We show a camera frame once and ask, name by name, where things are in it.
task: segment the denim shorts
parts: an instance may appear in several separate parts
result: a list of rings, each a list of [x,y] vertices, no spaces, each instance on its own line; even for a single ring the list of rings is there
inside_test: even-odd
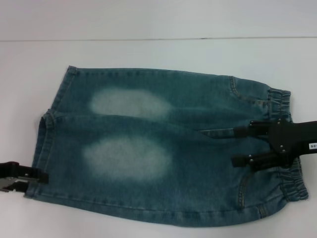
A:
[[[70,66],[43,115],[25,196],[185,227],[246,223],[308,198],[300,160],[252,173],[231,157],[270,150],[235,138],[251,120],[291,120],[290,92],[233,76]]]

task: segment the waistband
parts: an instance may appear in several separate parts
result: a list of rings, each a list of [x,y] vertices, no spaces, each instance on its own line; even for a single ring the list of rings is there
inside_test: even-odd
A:
[[[287,119],[292,121],[290,113],[291,92],[271,88],[268,99],[269,118]],[[303,181],[301,160],[294,160],[290,168],[276,168],[281,178],[281,189],[288,201],[305,200],[308,198],[308,192]]]

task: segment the sticker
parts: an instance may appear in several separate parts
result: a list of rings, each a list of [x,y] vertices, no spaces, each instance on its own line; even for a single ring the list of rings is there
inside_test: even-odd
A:
[[[310,150],[315,150],[315,149],[317,149],[317,143],[310,143],[310,144],[309,144],[309,149],[310,149]]]

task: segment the black clip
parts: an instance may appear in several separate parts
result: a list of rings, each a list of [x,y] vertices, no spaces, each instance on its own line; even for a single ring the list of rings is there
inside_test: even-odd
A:
[[[252,136],[266,140],[271,148],[266,153],[233,157],[234,167],[249,165],[253,171],[278,166],[289,168],[300,155],[317,153],[317,121],[251,121],[248,127],[237,127],[234,132],[235,137]]]
[[[18,179],[49,183],[49,175],[43,173],[40,169],[20,166],[17,162],[0,164],[0,191],[26,192],[29,183],[17,181]]]

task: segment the white background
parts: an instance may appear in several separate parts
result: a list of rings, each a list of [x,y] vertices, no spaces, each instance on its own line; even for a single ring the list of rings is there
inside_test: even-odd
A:
[[[316,26],[315,0],[0,0],[0,163],[31,165],[40,117],[68,65],[235,75],[292,91],[294,121],[317,120]],[[308,201],[248,224],[148,224],[12,192],[0,194],[0,236],[314,238],[317,155],[302,164]]]

